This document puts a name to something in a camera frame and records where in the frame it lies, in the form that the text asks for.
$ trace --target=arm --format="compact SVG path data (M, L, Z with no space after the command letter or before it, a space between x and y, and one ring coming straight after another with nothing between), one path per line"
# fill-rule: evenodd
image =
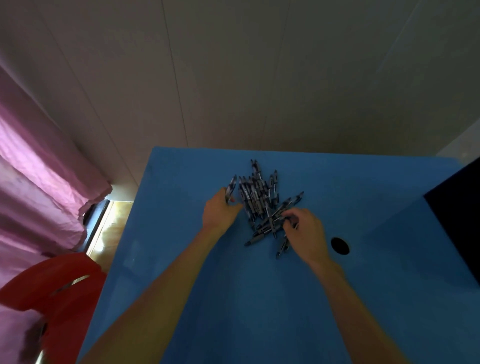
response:
M208 201L203 228L190 246L113 323L80 364L157 364L170 343L205 259L240 210L241 205L225 203L225 188Z
M322 222L306 209L293 208L283 216L299 220L296 230L287 220L285 232L293 249L323 285L352 362L408 363L350 287L342 268L330 259Z

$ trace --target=pink curtain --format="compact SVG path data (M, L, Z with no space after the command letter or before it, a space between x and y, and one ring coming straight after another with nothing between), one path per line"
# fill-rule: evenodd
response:
M83 214L112 188L0 67L0 287L85 239ZM30 363L36 312L0 306L3 364Z

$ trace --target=person's left arm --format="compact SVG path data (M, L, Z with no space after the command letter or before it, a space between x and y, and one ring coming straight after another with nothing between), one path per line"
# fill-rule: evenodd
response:
M187 249L102 335L80 364L154 363L163 357L205 259L242 205L222 188L204 209L203 228Z

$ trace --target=red chair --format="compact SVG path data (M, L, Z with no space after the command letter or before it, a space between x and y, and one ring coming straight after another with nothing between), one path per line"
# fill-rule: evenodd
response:
M89 277L66 287L84 276ZM74 364L106 278L101 267L86 254L61 255L8 282L0 289L0 303L17 311L41 313L47 322L42 349L48 362Z

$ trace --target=tiled floor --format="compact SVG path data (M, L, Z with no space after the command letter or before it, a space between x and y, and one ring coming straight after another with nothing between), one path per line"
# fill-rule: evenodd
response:
M133 202L110 202L88 249L87 254L102 266L104 272L110 270L132 205Z

